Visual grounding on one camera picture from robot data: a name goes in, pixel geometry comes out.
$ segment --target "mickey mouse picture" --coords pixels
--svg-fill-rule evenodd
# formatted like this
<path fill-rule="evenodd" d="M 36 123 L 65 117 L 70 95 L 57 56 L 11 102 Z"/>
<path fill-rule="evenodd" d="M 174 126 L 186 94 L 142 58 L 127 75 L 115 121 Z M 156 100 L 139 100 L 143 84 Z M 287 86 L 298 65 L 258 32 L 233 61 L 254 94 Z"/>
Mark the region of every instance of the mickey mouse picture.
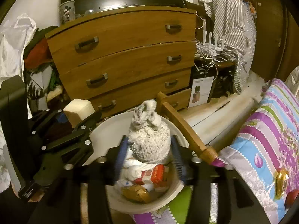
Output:
<path fill-rule="evenodd" d="M 65 9 L 63 10 L 63 12 L 64 12 L 63 16 L 67 19 L 67 21 L 70 21 L 70 15 L 69 15 L 69 13 L 70 13 L 71 9 L 72 9 L 71 7 L 65 6 Z"/>

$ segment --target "drawer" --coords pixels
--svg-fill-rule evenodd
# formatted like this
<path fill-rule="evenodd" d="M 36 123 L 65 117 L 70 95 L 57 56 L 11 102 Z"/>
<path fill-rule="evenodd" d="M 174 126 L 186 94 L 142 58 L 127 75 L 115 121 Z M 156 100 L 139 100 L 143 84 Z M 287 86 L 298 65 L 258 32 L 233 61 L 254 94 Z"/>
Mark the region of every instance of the drawer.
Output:
<path fill-rule="evenodd" d="M 144 100 L 154 99 L 160 91 L 167 94 L 187 87 L 190 73 L 191 69 L 171 72 L 118 88 L 89 100 L 95 110 L 101 108 L 103 117 L 108 117 L 139 105 Z"/>
<path fill-rule="evenodd" d="M 60 79 L 71 99 L 89 99 L 142 79 L 192 67 L 194 53 L 193 41 L 145 46 L 93 60 L 60 75 Z"/>
<path fill-rule="evenodd" d="M 188 106 L 190 95 L 191 95 L 191 88 L 188 88 L 184 91 L 168 96 L 167 97 L 168 103 L 172 107 L 174 107 L 175 110 L 180 110 Z"/>
<path fill-rule="evenodd" d="M 192 41 L 195 14 L 170 11 L 121 13 L 94 19 L 49 38 L 60 74 L 82 63 L 152 44 Z"/>

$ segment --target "red and white package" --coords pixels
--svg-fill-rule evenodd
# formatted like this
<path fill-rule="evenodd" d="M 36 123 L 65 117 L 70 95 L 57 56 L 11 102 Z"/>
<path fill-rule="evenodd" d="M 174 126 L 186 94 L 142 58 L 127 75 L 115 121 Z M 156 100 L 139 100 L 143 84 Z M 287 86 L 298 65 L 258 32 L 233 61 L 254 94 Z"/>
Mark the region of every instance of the red and white package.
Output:
<path fill-rule="evenodd" d="M 137 185 L 158 184 L 163 181 L 164 165 L 159 164 L 151 170 L 142 171 L 141 177 L 133 182 Z"/>

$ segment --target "silver bolt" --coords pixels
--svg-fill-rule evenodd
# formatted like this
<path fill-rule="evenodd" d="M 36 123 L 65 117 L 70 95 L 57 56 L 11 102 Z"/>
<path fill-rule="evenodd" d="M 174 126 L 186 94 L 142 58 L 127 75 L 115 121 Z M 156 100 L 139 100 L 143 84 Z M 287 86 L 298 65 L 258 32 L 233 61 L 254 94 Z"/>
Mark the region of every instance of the silver bolt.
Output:
<path fill-rule="evenodd" d="M 194 156 L 194 157 L 192 157 L 192 162 L 194 162 L 194 163 L 201 163 L 202 160 L 199 157 Z"/>
<path fill-rule="evenodd" d="M 234 170 L 234 167 L 230 164 L 226 164 L 225 169 L 230 171 L 230 170 Z"/>
<path fill-rule="evenodd" d="M 72 164 L 65 164 L 63 168 L 65 170 L 71 170 L 71 169 L 73 169 L 73 167 L 74 167 L 74 165 L 72 165 Z"/>
<path fill-rule="evenodd" d="M 104 162 L 106 162 L 106 160 L 107 160 L 106 157 L 104 157 L 104 156 L 100 156 L 100 157 L 98 157 L 98 158 L 96 159 L 96 162 L 98 162 L 98 163 L 104 163 Z"/>

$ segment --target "knitted hat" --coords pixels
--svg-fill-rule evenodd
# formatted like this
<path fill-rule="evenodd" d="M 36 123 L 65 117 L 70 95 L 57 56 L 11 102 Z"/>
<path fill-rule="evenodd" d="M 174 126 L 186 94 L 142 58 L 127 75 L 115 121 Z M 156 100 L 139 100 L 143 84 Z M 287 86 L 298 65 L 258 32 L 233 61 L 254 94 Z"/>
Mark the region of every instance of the knitted hat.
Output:
<path fill-rule="evenodd" d="M 136 107 L 130 126 L 133 157 L 144 163 L 162 163 L 170 151 L 170 130 L 156 106 L 155 100 L 147 100 Z"/>

